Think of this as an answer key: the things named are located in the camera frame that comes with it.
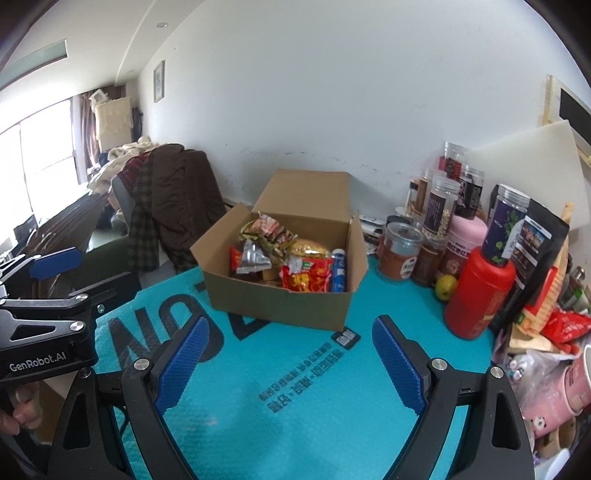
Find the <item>left hand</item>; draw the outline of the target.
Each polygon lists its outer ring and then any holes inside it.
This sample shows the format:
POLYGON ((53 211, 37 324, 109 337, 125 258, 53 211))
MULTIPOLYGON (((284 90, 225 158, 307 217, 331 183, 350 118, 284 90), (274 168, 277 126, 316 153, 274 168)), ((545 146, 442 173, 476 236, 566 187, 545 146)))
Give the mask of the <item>left hand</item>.
POLYGON ((16 436, 22 429, 34 430, 42 424, 43 411, 39 403, 39 390, 38 382, 16 388, 16 405, 13 413, 1 412, 2 434, 16 436))

